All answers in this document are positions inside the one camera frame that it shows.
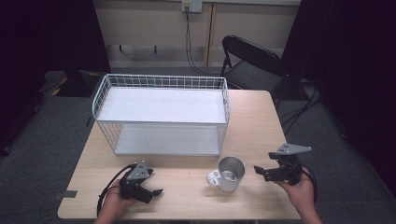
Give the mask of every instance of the metal cup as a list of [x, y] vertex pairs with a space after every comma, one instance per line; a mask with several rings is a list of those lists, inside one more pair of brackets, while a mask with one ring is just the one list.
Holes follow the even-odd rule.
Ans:
[[206, 175], [206, 182], [224, 191], [234, 191], [245, 175], [245, 164], [236, 157], [225, 157], [219, 168]]

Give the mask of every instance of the hand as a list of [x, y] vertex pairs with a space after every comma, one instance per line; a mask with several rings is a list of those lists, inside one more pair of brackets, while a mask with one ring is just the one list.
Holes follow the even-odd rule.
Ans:
[[315, 208], [314, 186], [307, 175], [302, 174], [301, 181], [293, 186], [281, 181], [277, 181], [276, 184], [288, 193], [289, 200], [300, 214], [303, 223], [322, 223]]
[[127, 207], [136, 203], [138, 201], [135, 199], [125, 200], [120, 196], [120, 181], [116, 180], [108, 190], [102, 209], [94, 223], [112, 223], [115, 219], [123, 215]]

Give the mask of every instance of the white wire basket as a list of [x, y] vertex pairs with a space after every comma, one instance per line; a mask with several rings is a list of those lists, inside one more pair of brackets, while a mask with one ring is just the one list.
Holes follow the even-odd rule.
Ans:
[[92, 113], [116, 155], [218, 156], [230, 119], [227, 82], [107, 74]]

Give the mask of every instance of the dark curtain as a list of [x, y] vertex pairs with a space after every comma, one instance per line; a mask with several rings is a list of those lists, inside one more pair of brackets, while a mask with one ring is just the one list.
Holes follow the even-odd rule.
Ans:
[[396, 195], [396, 3], [302, 0], [283, 60], [318, 83], [356, 149]]
[[110, 68], [92, 0], [4, 1], [0, 21], [3, 147], [48, 71], [109, 73]]

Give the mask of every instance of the power cord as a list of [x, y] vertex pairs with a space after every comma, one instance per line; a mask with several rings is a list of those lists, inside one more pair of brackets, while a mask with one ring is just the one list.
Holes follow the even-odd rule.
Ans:
[[126, 169], [132, 169], [134, 166], [133, 165], [127, 165], [124, 168], [122, 168], [111, 180], [110, 182], [107, 184], [107, 186], [103, 189], [102, 193], [99, 195], [99, 200], [98, 200], [98, 204], [96, 207], [96, 215], [99, 216], [100, 210], [102, 210], [102, 204], [103, 204], [103, 200], [108, 192], [109, 189], [113, 188], [111, 187], [111, 185], [114, 183], [114, 181], [119, 177], [119, 175], [124, 172]]
[[312, 182], [312, 186], [314, 187], [314, 203], [317, 203], [317, 199], [318, 199], [318, 182], [317, 182], [317, 178], [315, 177], [315, 174], [312, 171], [312, 169], [310, 169], [308, 166], [302, 165], [302, 167], [304, 167], [305, 169], [308, 170], [308, 172], [307, 172], [304, 169], [302, 169], [302, 172], [303, 172], [303, 174], [308, 176], [308, 178]]
[[288, 114], [294, 112], [294, 114], [292, 116], [290, 116], [287, 120], [285, 120], [284, 122], [282, 122], [281, 126], [283, 127], [284, 125], [286, 125], [288, 122], [290, 122], [292, 119], [294, 119], [294, 121], [291, 123], [291, 125], [289, 126], [289, 128], [285, 131], [285, 135], [288, 134], [289, 130], [291, 129], [291, 127], [294, 125], [294, 123], [297, 121], [297, 119], [309, 108], [311, 108], [312, 106], [316, 105], [317, 103], [319, 103], [321, 101], [321, 98], [318, 98], [315, 102], [312, 103], [316, 92], [318, 91], [318, 87], [316, 86], [314, 89], [314, 92], [312, 93], [312, 96], [309, 98], [308, 102], [300, 109], [297, 110], [292, 110], [284, 115], [282, 115], [280, 118], [284, 118], [286, 117]]
[[206, 76], [219, 76], [219, 73], [210, 73], [210, 72], [206, 72], [203, 71], [201, 69], [199, 69], [193, 59], [192, 59], [192, 55], [191, 55], [191, 35], [190, 35], [190, 15], [189, 15], [189, 7], [184, 7], [185, 12], [186, 12], [186, 19], [187, 19], [187, 31], [186, 31], [186, 53], [187, 53], [187, 61], [190, 65], [190, 67], [192, 68], [192, 70], [194, 70], [196, 73], [199, 73], [201, 75], [206, 75]]

